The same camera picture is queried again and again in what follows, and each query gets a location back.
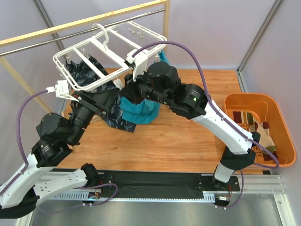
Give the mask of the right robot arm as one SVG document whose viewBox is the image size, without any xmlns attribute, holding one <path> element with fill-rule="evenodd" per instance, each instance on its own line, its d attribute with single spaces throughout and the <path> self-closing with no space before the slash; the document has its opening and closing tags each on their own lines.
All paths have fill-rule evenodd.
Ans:
<svg viewBox="0 0 301 226">
<path fill-rule="evenodd" d="M 127 74 L 121 95 L 133 104 L 150 100 L 167 105 L 171 112 L 199 123 L 218 137 L 225 148 L 212 179 L 216 188 L 225 186 L 235 171 L 254 164 L 252 148 L 260 134 L 237 125 L 200 86 L 182 83 L 175 67 L 158 62 L 137 77 Z"/>
</svg>

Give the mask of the teal shorts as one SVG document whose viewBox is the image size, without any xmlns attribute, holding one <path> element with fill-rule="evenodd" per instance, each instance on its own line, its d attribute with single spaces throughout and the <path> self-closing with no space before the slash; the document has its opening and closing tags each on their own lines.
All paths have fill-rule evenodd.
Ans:
<svg viewBox="0 0 301 226">
<path fill-rule="evenodd" d="M 122 119 L 137 125 L 147 125 L 158 117 L 160 103 L 145 99 L 140 104 L 135 105 L 122 97 L 120 108 L 123 111 Z"/>
</svg>

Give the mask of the striped sock maroon toe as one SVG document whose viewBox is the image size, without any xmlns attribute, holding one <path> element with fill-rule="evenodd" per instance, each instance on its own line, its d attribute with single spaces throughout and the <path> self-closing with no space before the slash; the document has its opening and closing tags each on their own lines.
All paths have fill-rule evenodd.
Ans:
<svg viewBox="0 0 301 226">
<path fill-rule="evenodd" d="M 236 123 L 254 125 L 257 122 L 256 118 L 250 112 L 234 111 L 233 116 Z"/>
</svg>

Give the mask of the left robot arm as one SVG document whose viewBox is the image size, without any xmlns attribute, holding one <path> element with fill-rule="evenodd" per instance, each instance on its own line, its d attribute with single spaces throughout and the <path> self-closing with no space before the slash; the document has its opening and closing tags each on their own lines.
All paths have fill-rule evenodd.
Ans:
<svg viewBox="0 0 301 226">
<path fill-rule="evenodd" d="M 39 141 L 32 147 L 24 165 L 0 187 L 1 219 L 26 216 L 44 201 L 70 189 L 104 186 L 91 163 L 49 182 L 40 183 L 39 180 L 72 153 L 72 146 L 80 145 L 79 141 L 95 115 L 110 112 L 118 92 L 118 88 L 95 93 L 75 91 L 68 119 L 57 113 L 48 113 L 41 119 L 36 127 Z"/>
</svg>

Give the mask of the white clip drying hanger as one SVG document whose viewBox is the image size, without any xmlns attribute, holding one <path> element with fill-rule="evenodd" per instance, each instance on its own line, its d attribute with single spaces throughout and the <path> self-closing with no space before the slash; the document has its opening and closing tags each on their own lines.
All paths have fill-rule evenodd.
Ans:
<svg viewBox="0 0 301 226">
<path fill-rule="evenodd" d="M 101 24 L 93 24 L 93 28 L 99 29 L 95 35 L 62 50 L 53 56 L 53 61 L 60 72 L 60 75 L 68 81 L 73 90 L 91 91 L 111 80 L 115 80 L 122 74 L 133 70 L 132 67 L 129 67 L 129 63 L 125 62 L 127 54 L 133 49 L 137 50 L 133 56 L 143 51 L 147 54 L 148 62 L 150 62 L 155 55 L 166 47 L 166 44 L 159 43 L 160 41 L 167 40 L 165 36 L 132 21 L 126 22 L 126 24 L 128 24 L 131 28 L 141 31 L 142 34 L 146 34 L 153 38 L 155 40 L 155 45 L 153 47 L 140 46 L 117 32 L 116 29 L 119 25 L 104 28 Z M 88 59 L 88 54 L 84 52 L 85 50 L 91 50 L 96 57 L 104 57 L 104 61 L 117 66 L 117 70 L 105 75 L 92 64 L 92 62 Z M 75 58 L 79 61 L 83 61 L 83 63 L 85 63 L 87 67 L 96 74 L 97 80 L 88 85 L 80 85 L 78 81 L 75 81 L 75 79 L 71 76 L 71 73 L 68 71 L 66 64 L 61 61 L 63 56 L 69 57 L 70 55 L 75 56 Z"/>
</svg>

